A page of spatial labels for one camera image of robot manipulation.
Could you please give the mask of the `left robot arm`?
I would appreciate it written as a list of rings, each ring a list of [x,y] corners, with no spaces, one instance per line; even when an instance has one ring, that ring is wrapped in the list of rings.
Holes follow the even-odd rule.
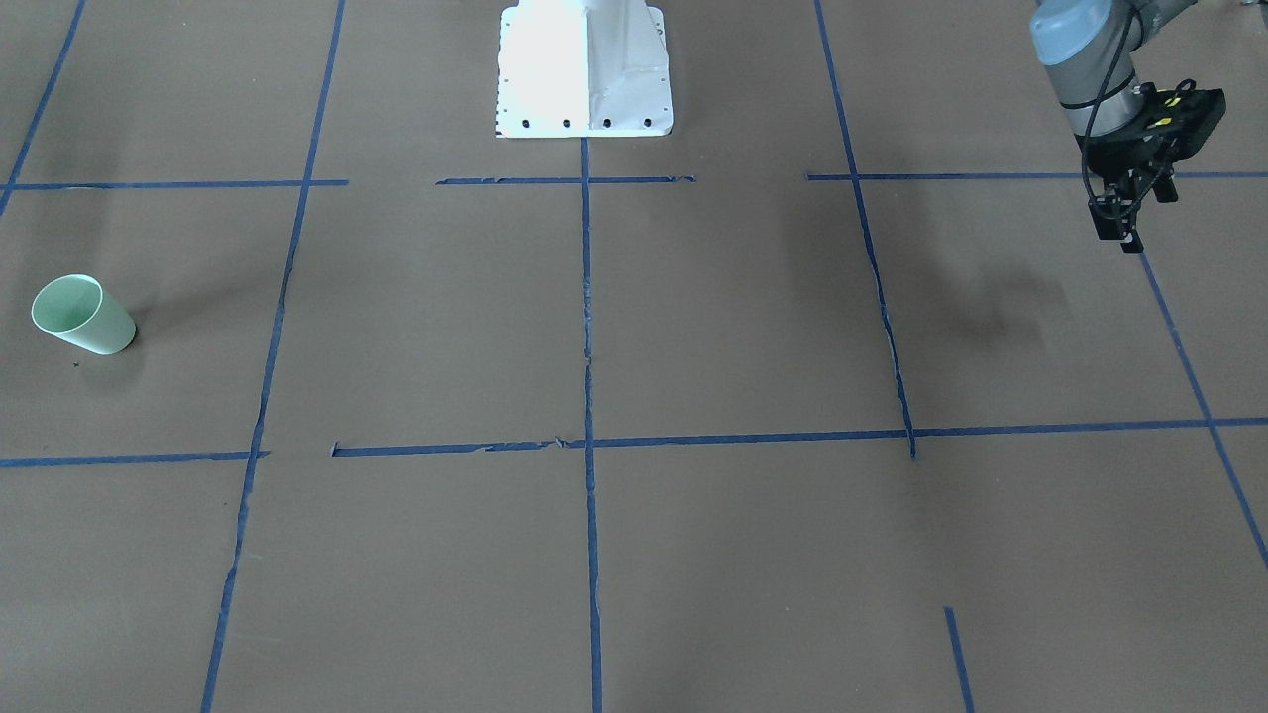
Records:
[[[1172,89],[1137,77],[1131,55],[1191,1],[1041,1],[1030,19],[1033,53],[1082,154],[1082,184],[1097,239],[1144,252],[1137,213],[1148,197],[1179,199],[1177,162],[1193,159],[1224,119],[1226,98],[1186,77]]]

